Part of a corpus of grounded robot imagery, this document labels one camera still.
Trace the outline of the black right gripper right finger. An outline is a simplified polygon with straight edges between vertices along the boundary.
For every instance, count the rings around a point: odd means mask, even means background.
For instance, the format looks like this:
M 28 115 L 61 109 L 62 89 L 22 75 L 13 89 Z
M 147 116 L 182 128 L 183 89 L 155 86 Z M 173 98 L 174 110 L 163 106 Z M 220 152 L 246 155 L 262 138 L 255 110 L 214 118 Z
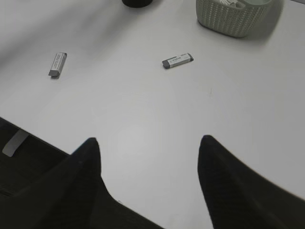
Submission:
M 303 229 L 305 201 L 235 157 L 204 135 L 198 177 L 215 229 Z

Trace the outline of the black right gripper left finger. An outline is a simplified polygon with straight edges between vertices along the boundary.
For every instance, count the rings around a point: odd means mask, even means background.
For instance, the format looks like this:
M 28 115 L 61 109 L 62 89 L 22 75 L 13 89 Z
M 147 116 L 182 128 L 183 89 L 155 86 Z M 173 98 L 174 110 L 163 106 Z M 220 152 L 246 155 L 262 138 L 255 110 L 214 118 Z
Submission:
M 101 177 L 100 148 L 87 139 L 72 154 L 29 140 L 0 156 L 3 229 L 156 229 L 116 201 Z

